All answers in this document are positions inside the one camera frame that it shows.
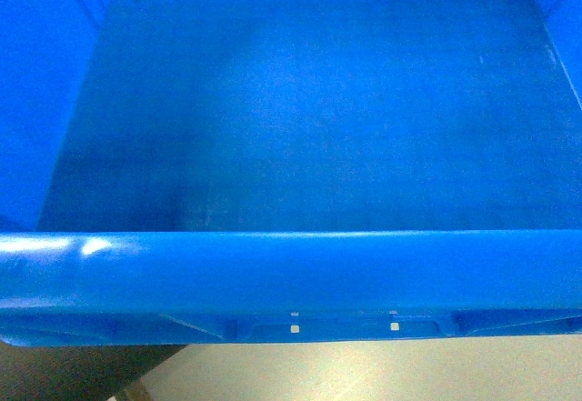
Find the textured plastic surface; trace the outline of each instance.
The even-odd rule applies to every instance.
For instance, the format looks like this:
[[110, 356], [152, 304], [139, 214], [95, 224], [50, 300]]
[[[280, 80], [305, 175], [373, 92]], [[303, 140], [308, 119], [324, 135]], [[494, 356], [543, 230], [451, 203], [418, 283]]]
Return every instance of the textured plastic surface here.
[[582, 0], [0, 1], [4, 340], [580, 331]]

